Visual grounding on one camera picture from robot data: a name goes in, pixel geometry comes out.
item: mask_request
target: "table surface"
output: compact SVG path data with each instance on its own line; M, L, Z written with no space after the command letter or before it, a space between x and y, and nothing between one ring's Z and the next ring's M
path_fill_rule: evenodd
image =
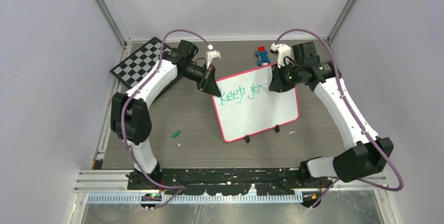
M289 46L304 41L286 41ZM269 49L272 41L212 42L220 51L215 59L216 78L233 75L257 67L254 51L259 46ZM204 57L206 47L195 43ZM315 42L321 61L329 60L326 49ZM177 47L178 43L169 43ZM133 45L137 50L141 44ZM276 56L269 54L272 62ZM335 156L344 151L341 135L320 99L309 89L297 86L299 119L274 130L243 140L225 143L222 139L211 96L196 89L196 83L179 79L149 108L152 132L149 137L154 156L164 168L192 167L295 167L318 156ZM180 130L176 137L171 136ZM133 167L129 153L111 132L103 162L104 169Z

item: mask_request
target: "checkerboard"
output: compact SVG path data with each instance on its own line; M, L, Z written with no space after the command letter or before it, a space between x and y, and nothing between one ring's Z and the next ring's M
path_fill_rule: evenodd
M162 41L153 37L133 54L112 68L110 72L125 84L125 86L133 88L156 64L159 59L161 43ZM171 47L164 44L163 51L171 51Z

